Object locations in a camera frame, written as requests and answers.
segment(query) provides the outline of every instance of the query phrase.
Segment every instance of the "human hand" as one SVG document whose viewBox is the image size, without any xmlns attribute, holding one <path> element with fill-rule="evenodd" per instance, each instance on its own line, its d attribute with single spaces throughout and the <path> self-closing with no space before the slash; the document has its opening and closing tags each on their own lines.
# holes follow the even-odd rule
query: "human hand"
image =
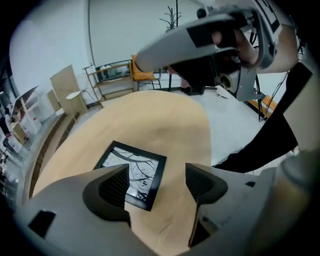
<svg viewBox="0 0 320 256">
<path fill-rule="evenodd" d="M 251 45 L 244 33 L 239 30 L 234 30 L 236 47 L 239 50 L 239 58 L 249 65 L 256 63 L 258 59 L 258 51 Z M 215 45 L 219 46 L 222 41 L 222 34 L 219 31 L 212 33 L 212 39 Z"/>
</svg>

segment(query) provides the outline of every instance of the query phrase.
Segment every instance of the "wooden chair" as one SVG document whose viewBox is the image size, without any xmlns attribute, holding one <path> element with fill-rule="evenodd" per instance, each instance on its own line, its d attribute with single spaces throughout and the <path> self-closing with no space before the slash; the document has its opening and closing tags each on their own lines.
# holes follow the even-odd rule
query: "wooden chair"
<svg viewBox="0 0 320 256">
<path fill-rule="evenodd" d="M 137 82 L 137 91 L 139 91 L 140 85 L 152 85 L 155 89 L 155 84 L 159 85 L 161 89 L 161 78 L 162 69 L 159 69 L 159 78 L 154 76 L 154 72 L 142 72 L 136 66 L 136 55 L 132 55 L 132 80 Z"/>
</svg>

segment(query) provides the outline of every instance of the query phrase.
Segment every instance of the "black pants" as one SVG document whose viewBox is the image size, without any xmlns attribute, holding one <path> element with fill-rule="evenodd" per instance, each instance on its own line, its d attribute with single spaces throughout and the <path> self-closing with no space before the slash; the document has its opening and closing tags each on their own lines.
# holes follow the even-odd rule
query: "black pants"
<svg viewBox="0 0 320 256">
<path fill-rule="evenodd" d="M 288 74 L 286 92 L 258 134 L 241 151 L 230 154 L 224 162 L 215 167 L 246 173 L 256 170 L 294 149 L 298 142 L 283 114 L 301 92 L 311 75 L 310 70 L 302 63 L 298 63 Z"/>
</svg>

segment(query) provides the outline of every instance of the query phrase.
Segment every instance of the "wooden table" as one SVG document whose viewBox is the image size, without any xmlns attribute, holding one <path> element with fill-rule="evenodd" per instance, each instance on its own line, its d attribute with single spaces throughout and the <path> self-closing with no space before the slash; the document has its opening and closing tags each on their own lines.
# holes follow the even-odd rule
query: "wooden table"
<svg viewBox="0 0 320 256">
<path fill-rule="evenodd" d="M 209 121 L 187 96 L 139 91 L 107 105 L 60 146 L 33 195 L 54 181 L 92 171 L 113 140 L 167 157 L 152 210 L 128 203 L 125 209 L 132 231 L 156 253 L 187 251 L 196 203 L 185 183 L 185 164 L 211 165 Z"/>
</svg>

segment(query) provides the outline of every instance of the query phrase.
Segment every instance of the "picture frame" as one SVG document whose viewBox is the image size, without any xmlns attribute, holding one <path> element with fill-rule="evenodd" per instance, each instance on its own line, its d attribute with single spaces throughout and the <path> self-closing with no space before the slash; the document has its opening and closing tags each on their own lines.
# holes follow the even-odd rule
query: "picture frame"
<svg viewBox="0 0 320 256">
<path fill-rule="evenodd" d="M 150 212 L 157 196 L 166 160 L 166 156 L 151 153 L 114 140 L 99 159 L 94 169 L 117 164 L 129 164 L 130 187 L 125 196 L 125 201 Z"/>
</svg>

